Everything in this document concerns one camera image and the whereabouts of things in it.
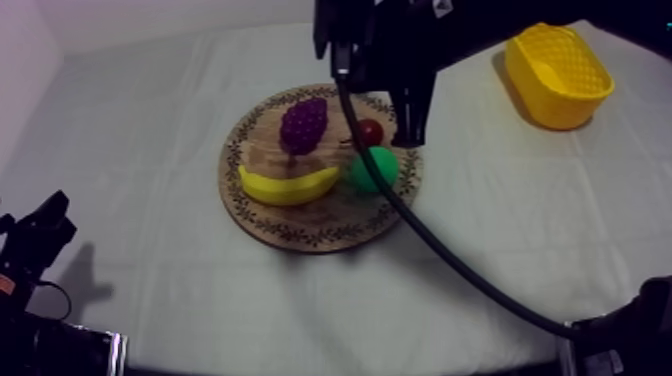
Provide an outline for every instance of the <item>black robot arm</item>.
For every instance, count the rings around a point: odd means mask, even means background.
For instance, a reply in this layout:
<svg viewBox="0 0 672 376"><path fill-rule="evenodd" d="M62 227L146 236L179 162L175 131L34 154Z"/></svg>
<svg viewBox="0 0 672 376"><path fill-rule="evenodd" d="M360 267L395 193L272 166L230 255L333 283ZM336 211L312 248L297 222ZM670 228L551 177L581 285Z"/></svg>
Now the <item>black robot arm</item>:
<svg viewBox="0 0 672 376"><path fill-rule="evenodd" d="M669 0L317 0L317 56L350 92L387 91L399 147L425 142L436 73L539 22L581 19L672 56Z"/></svg>

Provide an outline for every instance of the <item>plastic basket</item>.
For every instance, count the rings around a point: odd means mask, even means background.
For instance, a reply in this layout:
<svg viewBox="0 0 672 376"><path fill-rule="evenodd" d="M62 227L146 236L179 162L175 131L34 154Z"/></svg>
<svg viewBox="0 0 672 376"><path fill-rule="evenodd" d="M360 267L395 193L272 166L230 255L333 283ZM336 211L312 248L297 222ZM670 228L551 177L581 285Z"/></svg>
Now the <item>plastic basket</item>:
<svg viewBox="0 0 672 376"><path fill-rule="evenodd" d="M530 116L554 130L577 128L614 90L614 81L576 32L534 25L506 44L506 69Z"/></svg>

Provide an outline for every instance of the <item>red tomato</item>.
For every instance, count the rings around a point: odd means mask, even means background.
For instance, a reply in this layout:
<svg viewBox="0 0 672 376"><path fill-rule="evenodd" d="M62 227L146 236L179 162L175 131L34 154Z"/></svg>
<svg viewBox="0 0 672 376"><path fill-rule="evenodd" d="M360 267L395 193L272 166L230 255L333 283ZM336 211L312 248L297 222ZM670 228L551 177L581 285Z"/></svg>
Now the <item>red tomato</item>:
<svg viewBox="0 0 672 376"><path fill-rule="evenodd" d="M359 121L359 127L364 136L366 146L376 146L383 142L383 126L373 119L362 119Z"/></svg>

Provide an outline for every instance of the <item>white tablecloth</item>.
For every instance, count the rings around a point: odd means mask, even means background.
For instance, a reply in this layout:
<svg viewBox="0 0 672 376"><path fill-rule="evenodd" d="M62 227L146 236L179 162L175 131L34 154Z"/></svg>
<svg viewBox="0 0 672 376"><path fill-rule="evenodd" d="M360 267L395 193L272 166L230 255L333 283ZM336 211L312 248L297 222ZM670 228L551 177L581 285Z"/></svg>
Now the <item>white tablecloth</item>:
<svg viewBox="0 0 672 376"><path fill-rule="evenodd" d="M476 270L559 321L612 310L672 270L672 65L578 28L617 86L592 123L530 126L495 69L503 46L484 51L439 76L414 205ZM292 257L232 222L216 183L230 129L272 94L330 81L306 24L70 57L0 177L0 209L66 192L79 231L45 278L70 291L72 321L128 334L133 364L382 376L551 358L551 336L405 225L356 253ZM37 309L58 310L45 294Z"/></svg>

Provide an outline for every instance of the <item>round wooden board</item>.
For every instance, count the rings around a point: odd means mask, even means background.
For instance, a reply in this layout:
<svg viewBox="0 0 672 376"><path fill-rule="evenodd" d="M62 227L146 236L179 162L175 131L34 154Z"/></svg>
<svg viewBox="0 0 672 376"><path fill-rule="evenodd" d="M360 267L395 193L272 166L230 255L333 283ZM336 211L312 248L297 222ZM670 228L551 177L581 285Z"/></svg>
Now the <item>round wooden board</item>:
<svg viewBox="0 0 672 376"><path fill-rule="evenodd" d="M281 117L295 103L313 97L327 100L327 131L315 151L290 157L279 143ZM383 146L394 152L400 164L394 190L410 205L420 187L420 153L390 146L396 123L394 111L385 101L366 95L353 95L352 99L359 119L374 119L383 126ZM303 86L266 99L236 124L222 149L218 184L224 206L248 234L284 250L336 252L373 239L399 220L380 195L359 193L341 179L316 201L274 207L250 199L243 192L238 175L240 164L250 172L272 178L293 178L332 166L341 166L345 174L357 156L349 139L335 85Z"/></svg>

